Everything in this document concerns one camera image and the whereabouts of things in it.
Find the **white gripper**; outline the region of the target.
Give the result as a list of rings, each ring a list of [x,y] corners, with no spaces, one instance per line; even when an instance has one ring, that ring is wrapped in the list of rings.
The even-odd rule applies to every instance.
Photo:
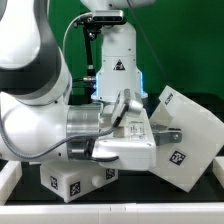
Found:
[[[111,135],[99,138],[92,157],[100,159],[99,164],[105,168],[147,171],[156,165],[156,145],[181,141],[180,130],[152,133],[147,112],[143,109],[138,117],[127,116],[124,125]]]

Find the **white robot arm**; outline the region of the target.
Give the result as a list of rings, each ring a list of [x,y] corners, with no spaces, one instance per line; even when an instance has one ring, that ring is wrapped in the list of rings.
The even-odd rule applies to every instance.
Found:
[[[154,0],[81,0],[80,22],[121,41],[103,51],[95,104],[84,129],[69,103],[72,76],[48,21],[48,0],[0,0],[0,155],[22,162],[90,160],[105,168],[145,171],[178,129],[148,120],[134,62],[134,31],[125,8]]]

